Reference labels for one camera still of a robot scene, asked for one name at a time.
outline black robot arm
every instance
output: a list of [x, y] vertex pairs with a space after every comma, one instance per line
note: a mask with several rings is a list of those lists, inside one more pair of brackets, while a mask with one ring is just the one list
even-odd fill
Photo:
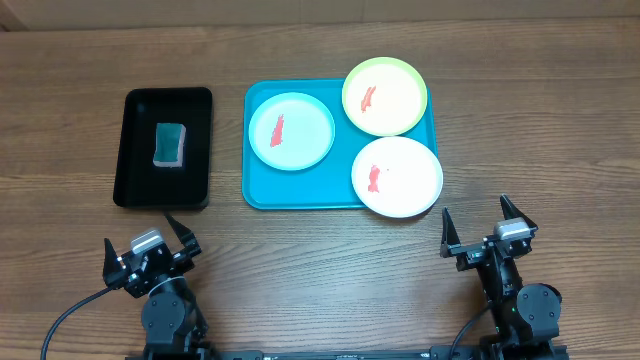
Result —
[[131, 250], [118, 257], [105, 239], [103, 279], [107, 287], [121, 288], [134, 298], [149, 295], [142, 310], [147, 333], [144, 360], [208, 360], [209, 343], [202, 341], [208, 325], [188, 288], [184, 273], [201, 253], [193, 232], [169, 214], [167, 221], [184, 248], [171, 254], [158, 229], [150, 229], [131, 241]]
[[442, 211], [440, 255], [456, 257], [458, 271], [476, 269], [496, 324], [497, 335], [481, 339], [478, 359], [569, 359], [566, 347], [554, 347], [559, 334], [562, 297], [546, 284], [523, 286], [515, 259], [531, 252], [538, 226], [500, 197], [504, 221], [481, 243], [462, 246], [449, 211]]

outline white plate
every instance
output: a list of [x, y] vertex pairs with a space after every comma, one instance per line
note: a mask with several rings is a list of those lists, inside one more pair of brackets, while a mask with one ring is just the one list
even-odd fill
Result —
[[335, 124], [313, 96], [289, 92], [260, 104], [249, 123], [251, 148], [267, 165], [295, 171], [322, 160], [331, 149]]
[[440, 196], [440, 162], [423, 144], [385, 137], [365, 146], [351, 169], [353, 188], [371, 210], [405, 218], [429, 209]]

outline green plate rim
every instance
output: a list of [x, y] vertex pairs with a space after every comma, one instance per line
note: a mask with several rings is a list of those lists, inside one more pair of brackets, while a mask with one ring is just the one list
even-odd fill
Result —
[[[416, 116], [416, 118], [414, 119], [414, 121], [411, 123], [409, 127], [402, 129], [399, 132], [375, 133], [375, 132], [367, 131], [353, 121], [353, 119], [351, 118], [351, 115], [349, 114], [349, 111], [347, 110], [347, 106], [346, 106], [347, 89], [351, 85], [353, 78], [356, 76], [356, 74], [360, 73], [361, 71], [376, 65], [397, 66], [400, 69], [406, 71], [409, 74], [409, 76], [411, 76], [411, 78], [413, 78], [413, 80], [418, 84], [418, 88], [420, 90], [420, 95], [421, 95], [420, 101], [422, 102], [421, 111], [418, 113], [419, 115]], [[375, 57], [375, 58], [371, 58], [369, 60], [365, 60], [361, 62], [355, 68], [353, 68], [351, 72], [349, 72], [349, 75], [347, 75], [347, 78], [344, 81], [344, 86], [342, 86], [342, 108], [344, 109], [344, 112], [347, 114], [347, 117], [349, 118], [351, 123], [355, 125], [358, 129], [366, 132], [367, 134], [371, 134], [375, 136], [396, 136], [396, 135], [404, 134], [407, 131], [413, 129], [413, 127], [416, 126], [416, 124], [418, 124], [418, 122], [420, 122], [420, 119], [422, 119], [422, 117], [424, 116], [424, 112], [427, 110], [428, 102], [429, 102], [429, 96], [428, 96], [427, 85], [425, 84], [424, 79], [422, 78], [418, 70], [416, 70], [413, 66], [409, 65], [409, 63], [404, 62], [400, 59], [392, 58], [392, 57]]]

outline black tray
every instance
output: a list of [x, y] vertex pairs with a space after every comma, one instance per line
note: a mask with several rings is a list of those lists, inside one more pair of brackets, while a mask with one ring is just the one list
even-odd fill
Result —
[[[124, 106], [113, 201], [127, 208], [203, 208], [209, 202], [213, 97], [207, 88], [136, 89]], [[153, 165], [157, 123], [186, 128], [181, 168]]]

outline teal sponge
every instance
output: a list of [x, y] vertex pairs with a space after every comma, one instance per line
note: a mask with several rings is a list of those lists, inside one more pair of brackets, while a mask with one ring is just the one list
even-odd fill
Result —
[[182, 124], [159, 123], [156, 126], [156, 152], [153, 165], [182, 167], [186, 128]]

